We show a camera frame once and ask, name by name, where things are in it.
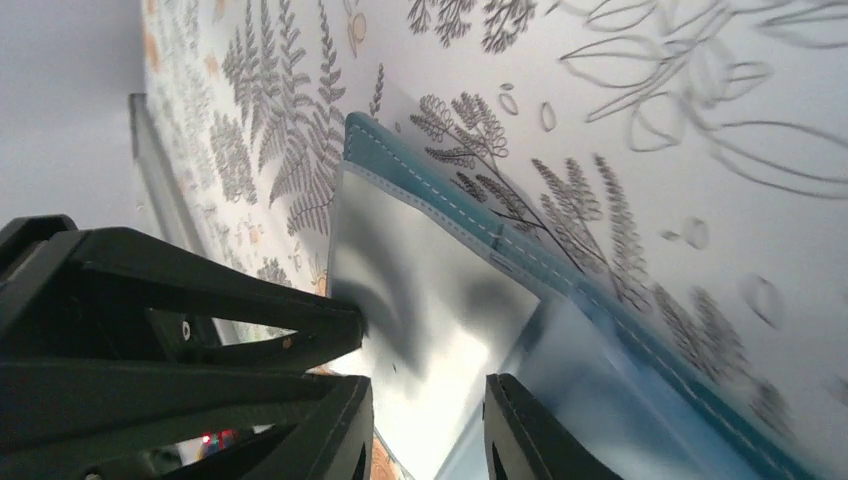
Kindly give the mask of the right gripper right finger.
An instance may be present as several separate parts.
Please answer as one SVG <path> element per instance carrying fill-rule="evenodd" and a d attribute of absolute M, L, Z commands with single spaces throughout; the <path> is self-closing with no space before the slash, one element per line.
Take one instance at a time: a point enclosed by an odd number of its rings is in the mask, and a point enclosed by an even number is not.
<path fill-rule="evenodd" d="M 491 479 L 620 479 L 511 374 L 486 376 L 483 423 Z"/>

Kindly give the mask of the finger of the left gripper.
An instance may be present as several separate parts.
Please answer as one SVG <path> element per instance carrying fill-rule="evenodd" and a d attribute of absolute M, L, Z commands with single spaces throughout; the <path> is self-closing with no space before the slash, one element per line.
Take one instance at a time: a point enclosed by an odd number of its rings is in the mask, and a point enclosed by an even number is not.
<path fill-rule="evenodd" d="M 183 334 L 218 318 L 284 330 L 218 346 Z M 128 227 L 65 215 L 1 230 L 1 354 L 273 366 L 305 371 L 357 350 L 361 310 L 263 281 Z"/>

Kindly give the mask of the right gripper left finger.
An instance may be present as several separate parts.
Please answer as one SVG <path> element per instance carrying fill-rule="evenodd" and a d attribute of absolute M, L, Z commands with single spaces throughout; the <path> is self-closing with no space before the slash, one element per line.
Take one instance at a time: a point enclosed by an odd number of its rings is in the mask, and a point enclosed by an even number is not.
<path fill-rule="evenodd" d="M 172 477 L 364 478 L 373 435 L 371 382 L 170 363 L 1 364 L 5 479 L 82 479 L 108 463 L 228 429 L 254 435 Z"/>

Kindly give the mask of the teal card holder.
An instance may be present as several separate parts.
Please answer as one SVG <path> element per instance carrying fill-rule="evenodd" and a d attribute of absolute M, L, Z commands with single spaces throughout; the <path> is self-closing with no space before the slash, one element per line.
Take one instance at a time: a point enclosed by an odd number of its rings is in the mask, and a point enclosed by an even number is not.
<path fill-rule="evenodd" d="M 373 119 L 345 121 L 328 290 L 367 321 L 344 373 L 414 479 L 491 479 L 486 376 L 511 374 L 620 479 L 822 479 L 638 316 L 433 170 Z"/>

